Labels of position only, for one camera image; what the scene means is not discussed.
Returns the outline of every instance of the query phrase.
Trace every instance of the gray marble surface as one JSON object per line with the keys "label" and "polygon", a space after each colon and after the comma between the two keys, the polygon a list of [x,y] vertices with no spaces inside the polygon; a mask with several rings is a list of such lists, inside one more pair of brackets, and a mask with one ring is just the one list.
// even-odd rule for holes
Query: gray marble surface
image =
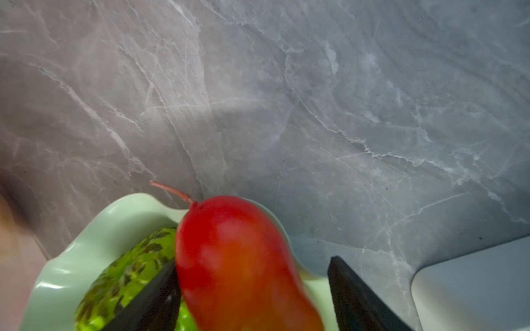
{"label": "gray marble surface", "polygon": [[1,0],[0,168],[48,257],[152,178],[265,204],[412,327],[530,234],[528,0]]}

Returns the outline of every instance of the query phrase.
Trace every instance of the gray floor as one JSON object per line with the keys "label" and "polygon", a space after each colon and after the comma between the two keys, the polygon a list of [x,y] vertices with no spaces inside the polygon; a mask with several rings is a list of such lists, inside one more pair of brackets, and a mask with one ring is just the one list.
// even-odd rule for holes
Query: gray floor
{"label": "gray floor", "polygon": [[527,0],[0,1],[0,168],[58,255],[156,178],[236,194],[411,326],[423,266],[530,234]]}

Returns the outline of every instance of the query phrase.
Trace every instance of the green bowl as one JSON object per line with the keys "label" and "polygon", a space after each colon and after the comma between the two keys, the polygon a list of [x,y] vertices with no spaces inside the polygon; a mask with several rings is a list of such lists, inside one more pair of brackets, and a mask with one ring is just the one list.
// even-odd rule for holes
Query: green bowl
{"label": "green bowl", "polygon": [[[289,237],[274,214],[251,202],[269,216],[291,248]],[[44,266],[31,292],[20,331],[74,331],[75,309],[103,269],[150,233],[178,224],[187,212],[169,208],[145,193],[127,195],[110,204],[64,252]],[[325,330],[338,331],[328,279],[312,275],[294,254],[293,257]]]}

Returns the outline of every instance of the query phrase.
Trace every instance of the light green dish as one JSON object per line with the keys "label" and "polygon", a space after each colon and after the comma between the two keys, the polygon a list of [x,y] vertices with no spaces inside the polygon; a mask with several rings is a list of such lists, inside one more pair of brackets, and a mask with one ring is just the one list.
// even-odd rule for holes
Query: light green dish
{"label": "light green dish", "polygon": [[[269,216],[290,248],[279,220],[261,204],[251,202]],[[62,254],[44,266],[31,292],[20,331],[74,331],[75,309],[103,269],[150,233],[175,226],[187,212],[169,208],[145,193],[127,195],[110,204]],[[296,257],[295,261],[325,330],[338,331],[328,279],[313,276]]]}

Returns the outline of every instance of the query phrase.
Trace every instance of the marble tabletop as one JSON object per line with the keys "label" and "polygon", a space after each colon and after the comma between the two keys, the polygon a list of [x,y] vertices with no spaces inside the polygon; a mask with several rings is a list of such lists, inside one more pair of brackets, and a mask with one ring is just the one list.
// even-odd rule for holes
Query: marble tabletop
{"label": "marble tabletop", "polygon": [[157,179],[263,203],[420,330],[420,268],[530,234],[530,2],[2,0],[0,168],[48,257]]}

